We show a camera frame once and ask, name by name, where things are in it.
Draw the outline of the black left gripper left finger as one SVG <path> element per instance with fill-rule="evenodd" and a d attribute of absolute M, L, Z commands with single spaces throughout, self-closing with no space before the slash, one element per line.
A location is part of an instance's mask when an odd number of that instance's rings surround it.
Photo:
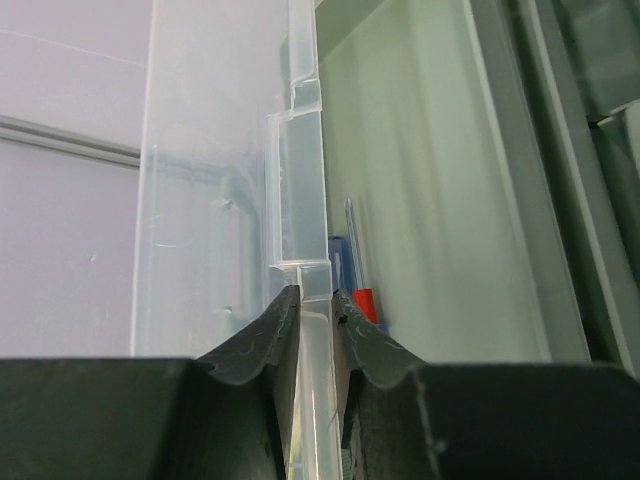
<path fill-rule="evenodd" d="M 5 359 L 5 479 L 282 479 L 300 290 L 197 359 Z"/>

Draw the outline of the translucent green tool box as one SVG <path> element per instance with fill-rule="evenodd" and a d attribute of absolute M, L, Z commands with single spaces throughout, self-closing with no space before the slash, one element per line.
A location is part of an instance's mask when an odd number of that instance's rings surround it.
<path fill-rule="evenodd" d="M 132 322 L 197 359 L 300 290 L 282 479 L 341 446 L 328 238 L 428 363 L 639 384 L 635 1 L 157 1 Z"/>

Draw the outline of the small red screwdriver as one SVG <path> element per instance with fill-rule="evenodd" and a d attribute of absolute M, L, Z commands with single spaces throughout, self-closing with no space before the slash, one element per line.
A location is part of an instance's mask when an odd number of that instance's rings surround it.
<path fill-rule="evenodd" d="M 378 325 L 379 321 L 376 313 L 373 291 L 371 288 L 366 287 L 364 282 L 353 202 L 349 197 L 345 199 L 345 215 L 355 277 L 353 299 L 365 317 L 373 324 Z"/>

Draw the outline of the blue red screwdriver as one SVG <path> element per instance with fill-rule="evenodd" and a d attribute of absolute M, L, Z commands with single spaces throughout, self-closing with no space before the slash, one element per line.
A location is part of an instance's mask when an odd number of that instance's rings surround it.
<path fill-rule="evenodd" d="M 346 290 L 364 315 L 384 333 L 388 332 L 384 322 L 379 318 L 375 305 L 373 290 L 361 286 L 356 279 L 356 269 L 351 255 L 350 242 L 347 237 L 330 236 L 328 253 L 331 262 L 332 284 L 334 290 Z"/>

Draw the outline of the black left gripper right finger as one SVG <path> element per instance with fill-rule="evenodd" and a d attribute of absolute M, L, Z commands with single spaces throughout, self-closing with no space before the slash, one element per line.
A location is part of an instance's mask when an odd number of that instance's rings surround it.
<path fill-rule="evenodd" d="M 428 363 L 332 298 L 356 479 L 635 479 L 639 384 L 603 364 Z"/>

